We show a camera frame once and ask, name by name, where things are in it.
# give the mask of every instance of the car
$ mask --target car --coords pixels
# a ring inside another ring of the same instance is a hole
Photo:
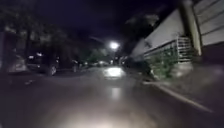
[[[26,59],[28,69],[44,72],[49,76],[57,72],[77,72],[79,63],[74,59],[64,59],[59,54],[47,54],[43,52],[30,53]]]

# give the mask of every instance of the night sky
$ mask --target night sky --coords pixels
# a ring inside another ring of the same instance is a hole
[[[166,0],[38,0],[49,22],[99,38],[122,38],[119,28],[138,13],[153,13]]]

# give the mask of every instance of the sidewalk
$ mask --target sidewalk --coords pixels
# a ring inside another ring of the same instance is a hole
[[[201,110],[224,116],[224,69],[198,66],[187,76],[166,82],[143,82]]]
[[[0,74],[0,91],[10,91],[30,86],[40,77],[32,72],[20,72],[15,74]]]

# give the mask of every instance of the asphalt road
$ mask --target asphalt road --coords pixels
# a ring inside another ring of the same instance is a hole
[[[155,87],[143,86],[134,74],[107,71],[35,76],[38,79],[33,82],[18,83],[15,88],[2,91],[0,127],[222,127],[214,114],[200,111]]]

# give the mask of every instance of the curb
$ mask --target curb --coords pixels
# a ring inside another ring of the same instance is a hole
[[[191,105],[191,106],[193,106],[193,107],[195,107],[195,108],[197,108],[199,110],[202,110],[202,111],[205,111],[205,112],[209,112],[209,113],[213,113],[213,110],[207,108],[206,106],[203,106],[200,103],[195,102],[195,101],[193,101],[193,100],[191,100],[191,99],[189,99],[189,98],[181,95],[180,93],[177,93],[177,92],[175,92],[175,91],[173,91],[171,89],[168,89],[167,87],[162,86],[162,85],[166,85],[168,83],[162,83],[162,82],[144,82],[143,81],[142,84],[143,85],[155,86],[158,89],[160,89],[161,91],[163,91],[163,92],[167,93],[168,95],[176,98],[177,100],[180,100],[180,101],[182,101],[184,103],[187,103],[187,104],[189,104],[189,105]]]

